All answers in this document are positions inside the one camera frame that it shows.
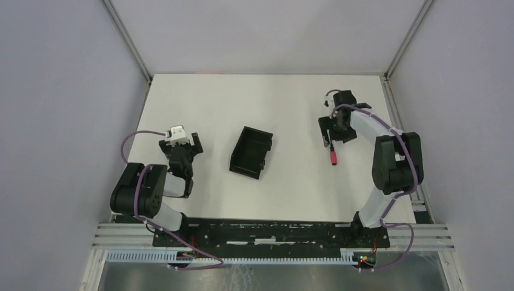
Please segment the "aluminium right side rail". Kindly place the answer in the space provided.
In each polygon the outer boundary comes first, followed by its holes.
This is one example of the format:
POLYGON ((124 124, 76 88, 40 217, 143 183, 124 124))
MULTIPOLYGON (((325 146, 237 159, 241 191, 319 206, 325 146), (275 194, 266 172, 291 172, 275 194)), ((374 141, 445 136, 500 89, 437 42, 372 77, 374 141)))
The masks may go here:
MULTIPOLYGON (((391 122, 396 128, 404 130, 404 123, 400 117, 398 106, 393 96, 390 80, 386 74, 381 75, 380 80, 391 122)), ((430 213, 426 193, 422 184, 417 187, 416 192, 410 194, 410 200, 416 223, 433 224, 434 220, 430 213)))

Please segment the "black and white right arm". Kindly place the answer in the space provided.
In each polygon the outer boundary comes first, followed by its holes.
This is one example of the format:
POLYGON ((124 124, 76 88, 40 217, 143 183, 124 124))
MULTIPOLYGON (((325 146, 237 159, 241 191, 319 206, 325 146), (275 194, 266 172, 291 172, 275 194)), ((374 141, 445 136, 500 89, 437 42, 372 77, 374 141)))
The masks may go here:
POLYGON ((374 187, 350 224, 351 242, 366 247, 375 238, 373 230, 386 226, 385 219, 395 202, 415 192, 423 181, 421 138, 415 132, 403 132, 385 122, 370 105, 358 103, 350 90, 328 91, 324 106, 329 114, 320 117, 318 124, 332 165, 338 162, 335 142, 347 143, 363 136, 373 145, 374 187))

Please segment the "red handled screwdriver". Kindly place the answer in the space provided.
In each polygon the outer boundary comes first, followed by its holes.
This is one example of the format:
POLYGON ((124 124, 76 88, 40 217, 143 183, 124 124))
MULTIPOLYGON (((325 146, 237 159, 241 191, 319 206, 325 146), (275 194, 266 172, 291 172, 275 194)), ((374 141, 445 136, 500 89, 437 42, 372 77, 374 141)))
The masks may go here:
POLYGON ((332 142, 329 144, 329 150, 330 150, 331 165, 336 166, 338 164, 338 158, 337 158, 337 154, 335 152, 335 148, 334 148, 334 145, 332 142))

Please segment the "aluminium corner post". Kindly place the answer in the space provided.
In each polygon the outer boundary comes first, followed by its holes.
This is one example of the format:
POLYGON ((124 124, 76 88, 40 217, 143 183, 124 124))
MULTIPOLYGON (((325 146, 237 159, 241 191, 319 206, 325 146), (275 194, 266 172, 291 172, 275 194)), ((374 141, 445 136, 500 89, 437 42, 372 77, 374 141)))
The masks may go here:
POLYGON ((101 4, 104 6, 109 18, 111 19, 116 31, 119 33, 122 41, 124 42, 126 48, 128 49, 132 59, 134 60, 137 68, 139 69, 141 75, 145 79, 147 85, 151 85, 153 81, 153 77, 150 74, 149 69, 147 68, 139 50, 136 47, 136 44, 132 37, 130 36, 129 31, 127 30, 120 14, 118 13, 113 1, 111 0, 100 0, 101 4))
POLYGON ((387 70, 384 72, 385 79, 390 79, 392 77, 392 75, 394 74, 396 68, 399 66, 399 63, 402 60, 403 55, 407 51, 410 43, 413 41, 417 31, 419 30, 420 26, 422 25, 424 19, 428 15, 428 13, 434 3, 435 3, 435 0, 424 0, 423 1, 421 8, 417 12, 405 37, 403 37, 399 48, 397 49, 396 53, 394 54, 392 61, 390 62, 389 66, 387 67, 387 70))

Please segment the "black plastic bin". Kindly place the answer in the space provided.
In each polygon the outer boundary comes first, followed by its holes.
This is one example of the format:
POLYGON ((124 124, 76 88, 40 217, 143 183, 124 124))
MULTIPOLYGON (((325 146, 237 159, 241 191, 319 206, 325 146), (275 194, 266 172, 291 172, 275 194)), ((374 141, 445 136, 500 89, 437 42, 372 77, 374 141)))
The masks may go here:
POLYGON ((259 180, 273 134, 244 126, 230 157, 229 170, 259 180))

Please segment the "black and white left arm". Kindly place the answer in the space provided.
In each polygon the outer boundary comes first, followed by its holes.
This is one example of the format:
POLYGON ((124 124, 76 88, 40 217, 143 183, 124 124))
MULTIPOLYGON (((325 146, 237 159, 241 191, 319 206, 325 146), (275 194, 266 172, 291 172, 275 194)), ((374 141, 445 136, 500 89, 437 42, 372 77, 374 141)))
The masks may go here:
POLYGON ((165 204, 163 198, 187 199, 191 195, 193 161, 203 152, 198 133, 188 136, 180 125, 166 132, 138 130, 125 137, 120 151, 126 167, 110 197, 112 212, 132 216, 162 232, 168 230, 167 239, 174 246, 185 246, 190 241, 188 218, 165 204), (125 143, 142 133, 163 137, 159 148, 167 164, 144 165, 128 161, 124 154, 125 143))

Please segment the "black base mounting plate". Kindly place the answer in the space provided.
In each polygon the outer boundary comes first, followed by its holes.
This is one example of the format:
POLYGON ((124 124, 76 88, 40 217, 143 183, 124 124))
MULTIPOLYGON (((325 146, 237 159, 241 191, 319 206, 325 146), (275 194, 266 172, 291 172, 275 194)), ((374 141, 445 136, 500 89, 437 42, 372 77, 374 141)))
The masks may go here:
POLYGON ((352 222, 188 218, 179 237, 218 258, 337 258, 341 249, 388 247, 387 230, 352 222))

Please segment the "aluminium right corner post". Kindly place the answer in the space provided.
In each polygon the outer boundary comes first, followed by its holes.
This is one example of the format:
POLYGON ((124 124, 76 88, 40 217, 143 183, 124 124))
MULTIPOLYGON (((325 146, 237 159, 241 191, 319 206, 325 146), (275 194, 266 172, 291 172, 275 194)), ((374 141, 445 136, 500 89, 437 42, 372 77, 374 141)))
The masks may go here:
POLYGON ((420 26, 422 25, 424 19, 428 15, 428 13, 434 3, 435 3, 435 0, 424 0, 423 1, 421 8, 417 12, 405 37, 403 37, 399 48, 397 49, 396 53, 394 54, 392 61, 390 62, 389 66, 387 67, 387 70, 384 72, 385 79, 390 79, 392 77, 392 75, 394 74, 396 68, 399 66, 399 63, 402 60, 403 55, 407 51, 410 43, 413 41, 417 31, 419 30, 420 26))

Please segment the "aluminium left corner post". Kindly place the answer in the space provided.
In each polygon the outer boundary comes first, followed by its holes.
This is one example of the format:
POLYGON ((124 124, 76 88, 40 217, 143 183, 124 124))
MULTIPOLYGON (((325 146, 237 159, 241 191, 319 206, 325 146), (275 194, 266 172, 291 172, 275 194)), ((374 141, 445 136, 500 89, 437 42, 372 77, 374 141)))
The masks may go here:
POLYGON ((149 69, 147 68, 139 50, 136 47, 136 44, 132 37, 130 36, 129 31, 127 30, 120 14, 118 13, 113 1, 111 0, 100 0, 101 4, 104 6, 109 18, 111 19, 116 31, 119 33, 122 41, 124 42, 126 48, 128 49, 132 59, 134 60, 137 68, 139 69, 141 75, 145 79, 147 85, 151 85, 153 81, 153 77, 150 74, 149 69))

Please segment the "aluminium front frame rail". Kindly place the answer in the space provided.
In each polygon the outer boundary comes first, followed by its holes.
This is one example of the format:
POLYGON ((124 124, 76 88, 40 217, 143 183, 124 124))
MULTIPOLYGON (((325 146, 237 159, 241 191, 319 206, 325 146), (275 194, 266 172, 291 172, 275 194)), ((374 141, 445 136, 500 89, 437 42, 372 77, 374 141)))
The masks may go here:
MULTIPOLYGON (((444 224, 414 224, 412 252, 454 252, 455 245, 444 224)), ((388 230, 388 247, 384 251, 403 251, 410 242, 408 227, 388 230)), ((94 249, 156 249, 154 236, 142 224, 100 223, 93 239, 94 249)))

